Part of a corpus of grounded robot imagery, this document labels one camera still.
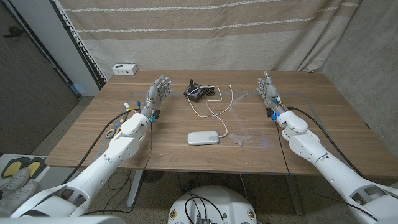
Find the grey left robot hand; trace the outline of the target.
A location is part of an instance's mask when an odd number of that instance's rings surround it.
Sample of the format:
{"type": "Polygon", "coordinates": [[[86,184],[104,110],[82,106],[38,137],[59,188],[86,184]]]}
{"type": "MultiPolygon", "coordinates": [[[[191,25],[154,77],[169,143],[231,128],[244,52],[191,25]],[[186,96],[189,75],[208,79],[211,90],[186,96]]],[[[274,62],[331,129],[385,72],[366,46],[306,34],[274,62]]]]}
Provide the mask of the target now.
{"type": "Polygon", "coordinates": [[[162,102],[172,92],[172,81],[169,77],[164,75],[156,79],[153,84],[149,87],[146,100],[141,108],[140,114],[151,117],[151,114],[161,107],[162,102]]]}

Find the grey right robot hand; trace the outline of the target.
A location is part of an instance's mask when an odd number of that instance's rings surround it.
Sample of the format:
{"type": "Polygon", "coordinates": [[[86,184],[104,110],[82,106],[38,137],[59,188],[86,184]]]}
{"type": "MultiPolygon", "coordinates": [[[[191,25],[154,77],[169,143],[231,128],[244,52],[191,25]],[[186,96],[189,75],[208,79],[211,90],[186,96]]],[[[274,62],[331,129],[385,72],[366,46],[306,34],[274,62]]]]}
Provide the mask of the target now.
{"type": "Polygon", "coordinates": [[[283,105],[279,92],[272,83],[271,76],[266,71],[264,72],[264,76],[265,79],[258,78],[257,92],[264,101],[267,116],[277,118],[282,113],[285,113],[287,108],[283,105]]]}

